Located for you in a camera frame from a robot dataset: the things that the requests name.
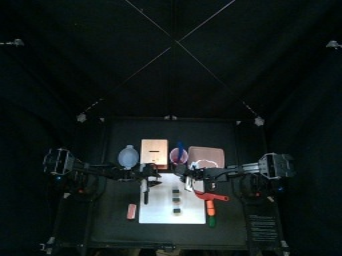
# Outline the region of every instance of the wooden block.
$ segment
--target wooden block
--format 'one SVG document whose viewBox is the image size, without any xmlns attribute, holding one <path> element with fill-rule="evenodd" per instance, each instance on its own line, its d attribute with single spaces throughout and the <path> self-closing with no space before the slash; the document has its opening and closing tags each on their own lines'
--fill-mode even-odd
<svg viewBox="0 0 342 256">
<path fill-rule="evenodd" d="M 142 140 L 140 163 L 154 163 L 158 169 L 167 169 L 168 163 L 167 140 Z"/>
</svg>

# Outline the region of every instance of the table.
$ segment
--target table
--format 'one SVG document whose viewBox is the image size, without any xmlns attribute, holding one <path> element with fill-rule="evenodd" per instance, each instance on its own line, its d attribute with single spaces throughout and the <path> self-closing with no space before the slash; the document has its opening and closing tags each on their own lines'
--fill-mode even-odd
<svg viewBox="0 0 342 256">
<path fill-rule="evenodd" d="M 226 166 L 254 163 L 266 153 L 263 127 L 256 126 L 254 120 L 127 118 L 80 124 L 72 153 L 87 162 L 118 163 L 118 155 L 126 145 L 134 145 L 140 152 L 142 139 L 167 139 L 170 150 L 178 141 L 184 148 L 222 148 Z M 246 250 L 252 247 L 246 242 L 251 235 L 246 230 L 246 209 L 232 191 L 236 181 L 218 186 L 216 193 L 228 195 L 231 200 L 215 201 L 215 228 L 207 224 L 139 224 L 139 218 L 128 221 L 128 203 L 139 206 L 139 183 L 107 179 L 100 182 L 103 193 L 92 202 L 61 199 L 53 232 L 56 247 L 76 247 L 83 255 L 87 248 Z M 275 204 L 271 209 L 277 215 Z"/>
</svg>

